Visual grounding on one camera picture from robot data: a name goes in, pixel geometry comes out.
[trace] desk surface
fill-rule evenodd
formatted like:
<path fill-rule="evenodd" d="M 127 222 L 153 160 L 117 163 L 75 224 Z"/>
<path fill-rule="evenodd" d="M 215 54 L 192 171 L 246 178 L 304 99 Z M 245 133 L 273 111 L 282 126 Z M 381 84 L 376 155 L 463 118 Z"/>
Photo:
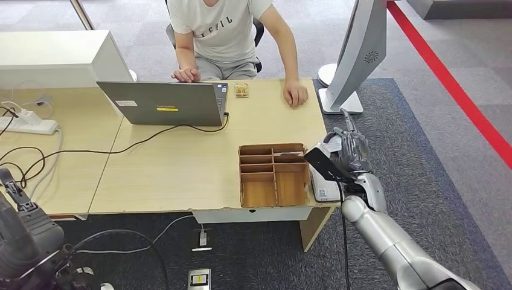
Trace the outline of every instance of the desk surface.
<path fill-rule="evenodd" d="M 89 213 L 145 213 L 240 208 L 238 147 L 304 143 L 314 146 L 325 126 L 311 80 L 309 100 L 291 109 L 281 96 L 284 81 L 248 81 L 251 96 L 235 98 L 228 82 L 229 124 L 218 133 L 180 127 L 134 149 L 111 155 Z M 165 129 L 123 120 L 114 144 L 120 150 Z M 308 206 L 317 204 L 309 190 Z"/>
<path fill-rule="evenodd" d="M 88 88 L 47 89 L 45 93 L 53 98 L 51 119 L 57 120 L 62 127 L 63 149 L 109 151 L 112 148 L 122 117 L 115 113 L 103 92 L 98 88 Z M 10 90 L 0 91 L 0 100 L 10 98 L 10 94 Z M 15 91 L 14 100 L 20 104 L 33 102 L 39 94 L 40 90 L 35 89 Z M 48 113 L 47 108 L 26 108 L 36 111 L 40 116 Z M 57 134 L 46 136 L 6 132 L 0 137 L 0 152 L 20 146 L 34 146 L 48 154 L 57 150 L 58 140 Z M 51 183 L 47 186 L 49 177 L 41 183 L 33 200 L 48 214 L 86 214 L 108 156 L 90 153 L 60 155 Z M 13 162 L 26 170 L 39 159 L 39 152 L 24 149 L 9 154 L 0 163 Z M 53 157 L 50 157 L 47 162 L 51 163 L 52 160 Z M 18 170 L 14 167 L 8 168 L 16 180 L 19 180 L 21 175 Z M 32 174 L 39 168 L 40 166 L 35 167 Z M 48 169 L 50 168 L 47 165 L 43 173 Z M 40 177 L 41 175 L 28 182 L 27 193 L 31 192 L 31 186 Z"/>

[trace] office chair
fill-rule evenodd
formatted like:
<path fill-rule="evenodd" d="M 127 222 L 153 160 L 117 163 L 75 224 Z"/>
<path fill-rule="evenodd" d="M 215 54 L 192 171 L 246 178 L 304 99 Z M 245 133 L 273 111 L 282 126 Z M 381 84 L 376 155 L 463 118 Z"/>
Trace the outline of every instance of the office chair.
<path fill-rule="evenodd" d="M 256 18 L 253 18 L 252 23 L 254 24 L 254 27 L 256 28 L 256 36 L 254 37 L 254 44 L 256 47 L 258 47 L 258 44 L 260 44 L 260 40 L 263 37 L 263 34 L 265 32 L 265 27 Z M 167 28 L 165 29 L 165 32 L 167 33 L 167 36 L 169 37 L 169 40 L 171 41 L 171 44 L 173 45 L 173 47 L 176 48 L 176 38 L 174 36 L 173 26 L 171 24 L 169 24 L 167 26 Z M 259 73 L 261 71 L 261 69 L 263 68 L 263 66 L 261 65 L 260 59 L 258 59 L 258 62 L 255 63 L 255 66 L 256 66 L 256 72 Z"/>

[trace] gray pants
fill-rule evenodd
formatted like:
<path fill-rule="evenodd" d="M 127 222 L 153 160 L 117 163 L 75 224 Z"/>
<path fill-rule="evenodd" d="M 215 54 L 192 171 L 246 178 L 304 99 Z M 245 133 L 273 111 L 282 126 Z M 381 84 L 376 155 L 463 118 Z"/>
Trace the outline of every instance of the gray pants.
<path fill-rule="evenodd" d="M 257 59 L 244 59 L 236 62 L 219 62 L 196 55 L 197 69 L 201 73 L 201 81 L 209 80 L 247 80 L 254 79 L 258 72 Z"/>

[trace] small wooden box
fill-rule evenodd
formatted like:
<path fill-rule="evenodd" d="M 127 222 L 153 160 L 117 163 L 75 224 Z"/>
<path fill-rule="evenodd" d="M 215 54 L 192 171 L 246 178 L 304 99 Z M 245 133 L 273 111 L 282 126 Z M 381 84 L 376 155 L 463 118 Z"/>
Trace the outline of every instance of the small wooden box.
<path fill-rule="evenodd" d="M 309 166 L 301 143 L 240 146 L 242 207 L 286 207 L 306 203 Z"/>

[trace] person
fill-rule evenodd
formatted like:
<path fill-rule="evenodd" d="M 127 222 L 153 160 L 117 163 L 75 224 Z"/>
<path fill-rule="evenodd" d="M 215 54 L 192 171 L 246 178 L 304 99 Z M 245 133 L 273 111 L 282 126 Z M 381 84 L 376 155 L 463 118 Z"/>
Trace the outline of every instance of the person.
<path fill-rule="evenodd" d="M 283 96 L 295 108 L 308 99 L 300 84 L 297 49 L 290 27 L 272 0 L 168 0 L 176 36 L 179 82 L 241 80 L 256 77 L 252 20 L 275 39 L 284 65 Z"/>

